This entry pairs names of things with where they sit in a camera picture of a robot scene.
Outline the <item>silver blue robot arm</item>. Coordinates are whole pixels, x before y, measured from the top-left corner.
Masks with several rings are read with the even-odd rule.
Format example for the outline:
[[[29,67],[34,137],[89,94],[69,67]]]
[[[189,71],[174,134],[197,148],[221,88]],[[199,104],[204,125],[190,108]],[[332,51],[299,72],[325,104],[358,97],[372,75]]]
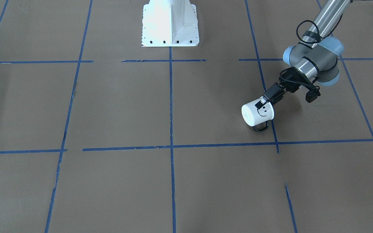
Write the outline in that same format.
[[[299,43],[288,47],[283,54],[289,68],[281,71],[279,81],[256,101],[256,109],[275,105],[285,93],[294,93],[302,86],[308,90],[305,100],[311,103],[320,96],[318,83],[325,86],[338,81],[338,57],[344,52],[344,46],[331,33],[350,4],[350,0],[328,0],[316,18],[308,21],[311,26],[298,36]]]

